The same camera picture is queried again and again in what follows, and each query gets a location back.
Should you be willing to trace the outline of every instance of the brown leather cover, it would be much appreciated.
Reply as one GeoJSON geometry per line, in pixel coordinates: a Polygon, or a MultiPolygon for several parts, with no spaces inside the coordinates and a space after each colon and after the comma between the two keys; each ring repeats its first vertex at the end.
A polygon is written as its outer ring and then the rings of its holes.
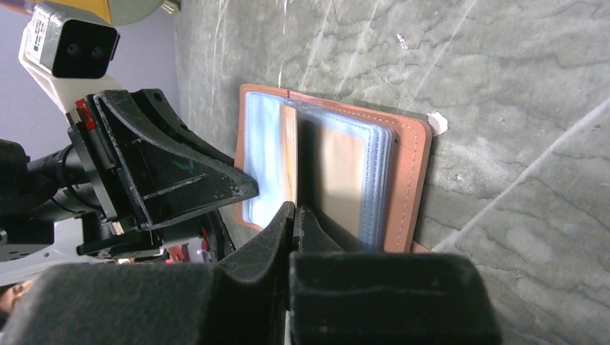
{"type": "Polygon", "coordinates": [[[415,254],[431,254],[432,250],[422,246],[421,244],[413,241],[413,243],[411,243],[411,253],[415,253],[415,254]]]}
{"type": "MultiPolygon", "coordinates": [[[[383,250],[410,252],[432,140],[428,124],[418,119],[328,101],[282,88],[244,84],[240,89],[240,127],[235,153],[235,167],[241,170],[244,168],[245,94],[251,91],[316,104],[352,118],[390,127],[395,131],[397,143],[388,188],[388,218],[383,250]]],[[[235,208],[235,220],[239,224],[262,230],[259,226],[243,221],[242,203],[238,203],[235,208]]]]}

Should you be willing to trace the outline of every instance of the camera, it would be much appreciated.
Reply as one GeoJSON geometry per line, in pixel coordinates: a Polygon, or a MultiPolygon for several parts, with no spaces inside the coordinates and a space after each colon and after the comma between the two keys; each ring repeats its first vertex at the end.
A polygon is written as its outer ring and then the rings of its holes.
{"type": "Polygon", "coordinates": [[[28,27],[27,59],[56,78],[102,78],[119,41],[92,12],[49,1],[36,5],[28,27]]]}

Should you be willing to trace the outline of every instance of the metal screw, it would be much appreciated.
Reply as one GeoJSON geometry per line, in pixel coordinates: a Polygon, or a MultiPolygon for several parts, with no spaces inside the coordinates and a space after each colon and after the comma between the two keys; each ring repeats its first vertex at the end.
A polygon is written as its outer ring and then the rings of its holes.
{"type": "Polygon", "coordinates": [[[175,14],[180,11],[181,0],[165,0],[161,7],[169,14],[175,14]]]}

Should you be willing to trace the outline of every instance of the yellow object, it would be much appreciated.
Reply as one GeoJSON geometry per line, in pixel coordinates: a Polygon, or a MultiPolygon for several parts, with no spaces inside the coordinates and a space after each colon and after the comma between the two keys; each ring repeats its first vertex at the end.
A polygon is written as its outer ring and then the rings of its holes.
{"type": "Polygon", "coordinates": [[[112,17],[110,16],[110,6],[108,0],[51,0],[57,4],[68,5],[76,7],[77,9],[85,9],[87,11],[97,14],[100,18],[108,23],[112,23],[112,17]]]}

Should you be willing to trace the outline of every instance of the gray marble countertop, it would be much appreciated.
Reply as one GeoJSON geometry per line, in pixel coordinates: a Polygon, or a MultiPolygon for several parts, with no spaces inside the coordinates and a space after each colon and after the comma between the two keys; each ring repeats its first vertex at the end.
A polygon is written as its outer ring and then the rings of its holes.
{"type": "Polygon", "coordinates": [[[176,41],[231,155],[242,83],[440,112],[416,239],[475,262],[508,344],[610,344],[610,2],[183,0],[176,41]]]}

